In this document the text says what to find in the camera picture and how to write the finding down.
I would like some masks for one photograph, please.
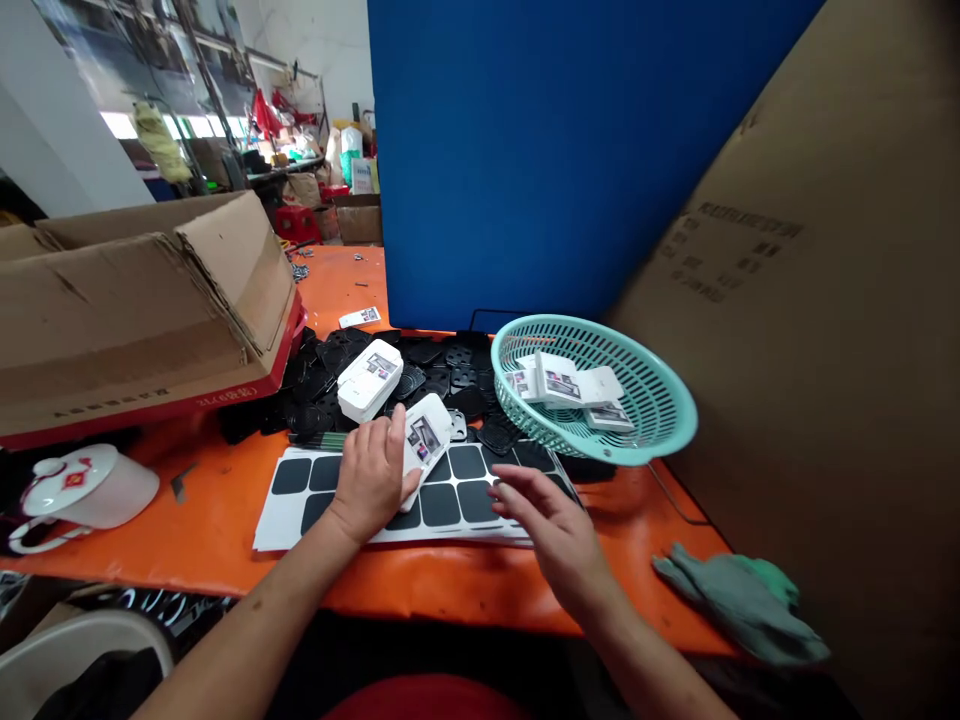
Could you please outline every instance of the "white pillar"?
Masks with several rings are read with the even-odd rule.
[[[0,0],[0,168],[49,217],[153,203],[31,0]]]

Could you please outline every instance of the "plastic basket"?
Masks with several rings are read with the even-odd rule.
[[[582,410],[547,410],[520,399],[504,373],[536,350],[573,360],[580,370],[608,365],[623,386],[620,398],[636,432],[594,430]],[[652,352],[603,325],[565,315],[529,315],[505,325],[491,349],[497,399],[530,438],[562,455],[615,465],[645,465],[684,447],[697,430],[697,407],[673,370]]]

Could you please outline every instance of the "orange table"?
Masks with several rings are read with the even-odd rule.
[[[355,260],[355,252],[363,259]],[[310,277],[300,289],[309,322],[321,338],[348,312],[376,305],[387,316],[382,248],[315,248],[314,257],[298,262],[310,266]],[[383,322],[365,329],[388,327]],[[251,548],[274,465],[286,446],[281,433],[255,435],[231,447],[220,439],[211,414],[151,426],[130,451],[155,469],[162,483],[141,515],[47,553],[0,558],[0,568],[244,595],[277,559]],[[195,462],[198,465],[184,480],[186,500],[178,504],[170,480]],[[684,513],[702,519],[669,470],[659,462],[656,467]],[[650,565],[653,554],[665,554],[674,542],[682,542],[700,558],[729,552],[716,530],[684,521],[645,468],[621,469],[612,482],[578,489],[614,573],[647,621],[681,651],[735,654],[706,620],[661,583]],[[565,635],[579,632],[557,605],[533,553],[517,548],[454,544],[369,548],[339,578],[323,605],[349,615],[431,618]]]

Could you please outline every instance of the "white cup with lid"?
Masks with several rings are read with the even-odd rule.
[[[152,470],[131,460],[113,445],[91,445],[62,458],[33,466],[34,481],[20,499],[24,515],[34,519],[10,534],[10,549],[21,554],[52,550],[92,530],[107,530],[132,520],[160,487]],[[81,527],[55,540],[28,547],[21,543],[42,522],[67,520]]]

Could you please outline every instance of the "blue partition board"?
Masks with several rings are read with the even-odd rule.
[[[601,317],[821,5],[368,0],[391,324]]]

